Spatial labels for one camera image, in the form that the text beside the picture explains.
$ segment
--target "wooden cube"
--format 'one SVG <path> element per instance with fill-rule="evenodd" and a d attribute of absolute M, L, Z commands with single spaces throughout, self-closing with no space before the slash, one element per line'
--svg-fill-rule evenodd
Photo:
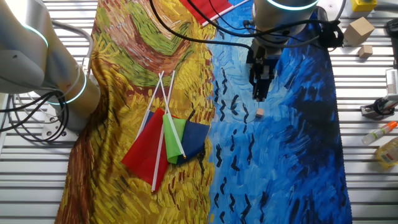
<path fill-rule="evenodd" d="M 258 108 L 258 109 L 257 109 L 257 113 L 256 113 L 256 117 L 257 117 L 257 118 L 262 118 L 263 115 L 264 115 L 264 110 Z"/>
<path fill-rule="evenodd" d="M 373 47 L 372 45 L 364 45 L 358 53 L 360 58 L 369 58 L 373 54 Z"/>
<path fill-rule="evenodd" d="M 364 17 L 350 23 L 344 32 L 344 38 L 353 46 L 365 42 L 371 33 L 374 31 L 374 26 L 367 21 Z"/>

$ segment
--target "orange cap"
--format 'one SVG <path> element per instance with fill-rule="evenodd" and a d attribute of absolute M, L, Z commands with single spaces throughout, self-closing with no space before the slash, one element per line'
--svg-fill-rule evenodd
<path fill-rule="evenodd" d="M 397 121 L 391 121 L 390 123 L 387 124 L 390 127 L 390 130 L 393 130 L 398 126 Z"/>

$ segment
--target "red flag on table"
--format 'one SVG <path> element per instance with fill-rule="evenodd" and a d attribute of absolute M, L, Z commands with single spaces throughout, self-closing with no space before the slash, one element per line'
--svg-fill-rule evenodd
<path fill-rule="evenodd" d="M 198 12 L 196 12 L 196 10 L 194 10 L 187 0 L 180 0 L 180 2 L 192 13 L 192 15 L 200 24 L 203 25 L 206 22 L 206 19 L 204 19 L 201 15 L 199 15 Z M 211 7 L 209 0 L 192 0 L 192 2 L 202 13 L 204 13 L 207 18 L 210 19 L 217 15 L 217 13 Z M 211 3 L 219 14 L 221 14 L 224 10 L 233 7 L 228 0 L 211 0 Z"/>
<path fill-rule="evenodd" d="M 122 163 L 133 173 L 151 185 L 154 178 L 163 115 L 164 111 L 158 108 L 122 160 Z M 155 190 L 159 189 L 168 165 L 166 144 L 163 139 Z"/>

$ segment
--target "blue led ring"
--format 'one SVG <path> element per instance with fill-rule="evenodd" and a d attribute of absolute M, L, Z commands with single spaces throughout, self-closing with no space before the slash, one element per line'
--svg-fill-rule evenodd
<path fill-rule="evenodd" d="M 44 40 L 45 44 L 47 44 L 47 48 L 49 47 L 49 43 L 47 42 L 47 39 L 43 36 L 43 34 L 41 34 L 39 31 L 37 31 L 36 29 L 34 29 L 33 27 L 31 27 L 31 26 L 29 26 L 27 24 L 22 24 L 22 25 L 25 27 L 25 29 L 33 31 L 37 35 L 39 35 Z"/>
<path fill-rule="evenodd" d="M 79 94 L 77 94 L 75 97 L 73 97 L 72 99 L 68 100 L 66 103 L 71 103 L 73 101 L 75 101 L 79 96 L 81 96 L 81 94 L 83 94 L 85 88 L 86 88 L 86 84 L 87 84 L 87 76 L 85 76 L 85 82 L 83 84 L 83 88 L 80 90 Z M 51 105 L 59 105 L 59 103 L 51 103 L 49 102 Z"/>
<path fill-rule="evenodd" d="M 267 0 L 269 3 L 271 3 L 272 5 L 274 5 L 275 7 L 281 8 L 281 9 L 286 9 L 286 10 L 290 10 L 290 11 L 299 11 L 299 10 L 304 10 L 304 9 L 308 9 L 311 8 L 312 6 L 316 5 L 318 3 L 319 0 L 316 0 L 314 3 L 311 3 L 307 6 L 300 6 L 300 7 L 293 7 L 293 6 L 285 6 L 282 4 L 279 4 L 277 2 L 275 2 L 274 0 Z"/>

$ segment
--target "yellow painted fabric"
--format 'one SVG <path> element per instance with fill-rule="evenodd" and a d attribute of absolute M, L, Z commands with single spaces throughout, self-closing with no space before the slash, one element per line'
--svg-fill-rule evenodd
<path fill-rule="evenodd" d="M 211 26 L 198 22 L 179 0 L 155 0 L 160 16 L 177 32 L 211 39 Z M 176 79 L 170 110 L 174 116 L 210 125 L 215 107 L 211 54 L 205 44 L 171 36 L 156 20 L 148 0 L 100 0 L 93 29 L 93 73 L 101 101 L 70 154 L 67 179 L 56 223 L 206 223 L 214 164 L 206 157 L 170 165 L 156 194 L 121 160 L 132 146 L 157 74 L 165 70 L 165 86 Z M 158 93 L 152 111 L 164 109 Z"/>

